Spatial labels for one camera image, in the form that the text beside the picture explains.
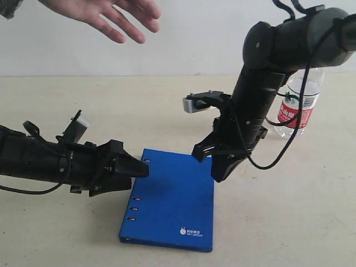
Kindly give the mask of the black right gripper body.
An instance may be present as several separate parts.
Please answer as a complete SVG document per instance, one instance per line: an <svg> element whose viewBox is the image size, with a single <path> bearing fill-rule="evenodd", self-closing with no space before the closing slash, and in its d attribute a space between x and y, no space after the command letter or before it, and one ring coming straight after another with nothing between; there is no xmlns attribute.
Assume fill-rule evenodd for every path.
<svg viewBox="0 0 356 267"><path fill-rule="evenodd" d="M268 129L253 126L251 121L239 122L230 95L220 94L220 116L214 119L213 133L217 149L214 154L227 157L248 157L258 142L265 138Z"/></svg>

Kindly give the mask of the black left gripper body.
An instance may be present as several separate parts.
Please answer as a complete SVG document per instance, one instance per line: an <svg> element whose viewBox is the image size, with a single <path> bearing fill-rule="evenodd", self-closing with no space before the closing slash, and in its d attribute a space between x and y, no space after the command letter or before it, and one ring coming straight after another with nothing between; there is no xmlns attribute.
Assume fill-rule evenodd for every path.
<svg viewBox="0 0 356 267"><path fill-rule="evenodd" d="M89 193L94 183L106 175L119 175L115 172L114 157L123 153L122 141L110 140L99 146L86 142L83 145L72 144L68 148L71 151L71 171L68 178L71 193Z"/></svg>

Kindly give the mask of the grey knit sleeve forearm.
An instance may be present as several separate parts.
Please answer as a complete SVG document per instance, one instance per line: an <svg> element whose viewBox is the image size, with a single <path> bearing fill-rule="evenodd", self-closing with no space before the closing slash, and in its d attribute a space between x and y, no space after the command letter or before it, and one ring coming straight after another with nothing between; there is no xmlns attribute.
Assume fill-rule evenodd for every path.
<svg viewBox="0 0 356 267"><path fill-rule="evenodd" d="M14 17L16 10L21 6L23 0L1 0L0 14L5 19Z"/></svg>

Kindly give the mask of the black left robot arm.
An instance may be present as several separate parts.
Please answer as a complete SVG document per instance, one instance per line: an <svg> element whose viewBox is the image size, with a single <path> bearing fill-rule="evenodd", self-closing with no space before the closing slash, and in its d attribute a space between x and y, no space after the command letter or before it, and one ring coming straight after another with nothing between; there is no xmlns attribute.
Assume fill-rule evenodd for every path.
<svg viewBox="0 0 356 267"><path fill-rule="evenodd" d="M1 175L69 185L70 192L89 196L129 190L133 178L148 177L149 166L110 140L96 146L85 142L39 141L25 133L1 127Z"/></svg>

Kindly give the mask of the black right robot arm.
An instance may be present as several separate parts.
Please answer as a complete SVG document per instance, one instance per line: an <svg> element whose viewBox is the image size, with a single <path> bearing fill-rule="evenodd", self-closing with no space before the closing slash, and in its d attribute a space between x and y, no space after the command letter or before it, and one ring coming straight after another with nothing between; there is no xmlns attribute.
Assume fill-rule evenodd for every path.
<svg viewBox="0 0 356 267"><path fill-rule="evenodd" d="M323 5L303 10L277 26L258 22L243 45L243 67L231 95L188 95L193 111L216 107L212 132L193 148L198 161L212 158L211 177L222 182L267 134L263 123L281 87L299 70L336 67L355 52L355 15Z"/></svg>

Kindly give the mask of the person's open hand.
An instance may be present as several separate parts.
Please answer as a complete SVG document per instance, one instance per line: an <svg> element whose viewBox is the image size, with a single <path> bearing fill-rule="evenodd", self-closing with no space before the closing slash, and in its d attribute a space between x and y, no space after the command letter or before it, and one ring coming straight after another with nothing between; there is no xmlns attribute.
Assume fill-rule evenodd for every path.
<svg viewBox="0 0 356 267"><path fill-rule="evenodd" d="M122 11L128 12L152 33L160 30L161 10L155 1L40 1L54 13L85 23L110 40L123 44L126 37L138 44L145 35L130 22Z"/></svg>

